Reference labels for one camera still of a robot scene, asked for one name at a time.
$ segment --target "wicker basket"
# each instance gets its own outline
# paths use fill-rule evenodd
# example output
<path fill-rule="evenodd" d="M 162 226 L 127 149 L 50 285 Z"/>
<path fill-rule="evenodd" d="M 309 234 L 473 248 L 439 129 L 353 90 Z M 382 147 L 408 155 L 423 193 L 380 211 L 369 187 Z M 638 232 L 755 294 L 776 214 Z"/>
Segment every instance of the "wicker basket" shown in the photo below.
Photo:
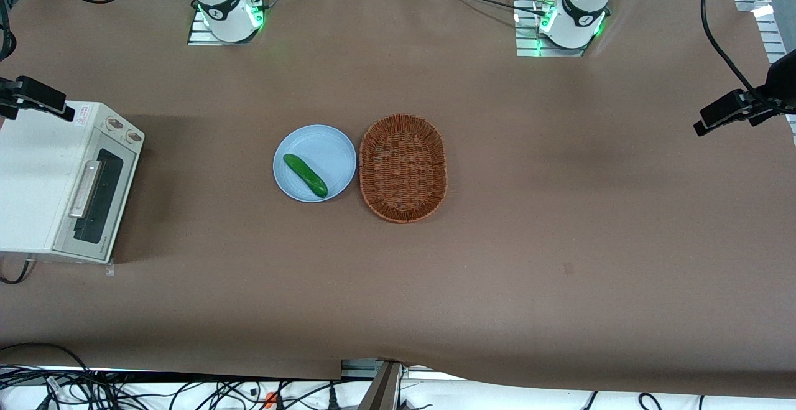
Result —
<path fill-rule="evenodd" d="M 443 139 L 423 118 L 395 114 L 376 121 L 362 138 L 359 160 L 362 197 L 390 222 L 421 220 L 445 199 Z"/>

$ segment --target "metal mount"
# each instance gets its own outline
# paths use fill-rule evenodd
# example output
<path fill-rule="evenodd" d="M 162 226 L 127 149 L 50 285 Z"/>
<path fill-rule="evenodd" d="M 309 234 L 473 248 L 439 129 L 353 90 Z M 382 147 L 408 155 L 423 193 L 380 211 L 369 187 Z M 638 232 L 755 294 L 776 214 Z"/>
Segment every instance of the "metal mount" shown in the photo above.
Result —
<path fill-rule="evenodd" d="M 540 9 L 540 2 L 546 0 L 514 0 L 514 7 L 533 10 Z M 539 32 L 539 17 L 528 11 L 514 13 L 514 33 L 517 39 L 518 57 L 582 57 L 583 48 L 567 49 L 554 44 Z"/>
<path fill-rule="evenodd" d="M 384 362 L 375 358 L 350 359 L 341 362 L 340 376 L 346 379 L 373 379 Z M 421 365 L 404 367 L 402 379 L 407 381 L 464 381 L 463 378 L 432 370 Z"/>
<path fill-rule="evenodd" d="M 356 410 L 396 410 L 403 374 L 404 366 L 400 363 L 384 362 Z"/>

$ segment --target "table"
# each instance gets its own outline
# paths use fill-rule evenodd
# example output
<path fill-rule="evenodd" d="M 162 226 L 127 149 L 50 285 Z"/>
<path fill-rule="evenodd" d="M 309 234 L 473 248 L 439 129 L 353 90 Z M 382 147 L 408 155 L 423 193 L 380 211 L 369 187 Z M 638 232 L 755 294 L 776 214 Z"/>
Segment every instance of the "table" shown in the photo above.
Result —
<path fill-rule="evenodd" d="M 327 378 L 381 356 L 501 384 L 796 396 L 796 154 L 784 118 L 694 135 L 738 86 L 698 0 L 612 0 L 565 59 L 517 58 L 511 12 L 470 0 L 280 0 L 246 47 L 185 45 L 189 3 L 14 8 L 2 75 L 102 101 L 147 141 L 116 276 L 37 265 L 0 288 L 0 342 L 116 368 Z M 709 13 L 762 82 L 754 17 Z M 443 135 L 432 217 L 386 223 L 356 181 L 323 204 L 279 191 L 291 130 L 357 144 L 391 113 Z"/>

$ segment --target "plate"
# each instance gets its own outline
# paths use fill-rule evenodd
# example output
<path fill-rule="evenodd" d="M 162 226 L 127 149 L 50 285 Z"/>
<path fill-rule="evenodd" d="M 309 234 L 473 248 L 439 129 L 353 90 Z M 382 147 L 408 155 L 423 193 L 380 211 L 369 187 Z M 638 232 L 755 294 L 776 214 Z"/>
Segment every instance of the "plate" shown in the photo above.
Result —
<path fill-rule="evenodd" d="M 326 183 L 329 194 L 318 197 L 296 172 L 287 167 L 282 156 L 297 155 Z M 356 172 L 356 150 L 351 140 L 335 127 L 301 127 L 290 133 L 279 143 L 274 154 L 274 178 L 276 184 L 291 198 L 315 203 L 329 200 L 346 189 Z"/>

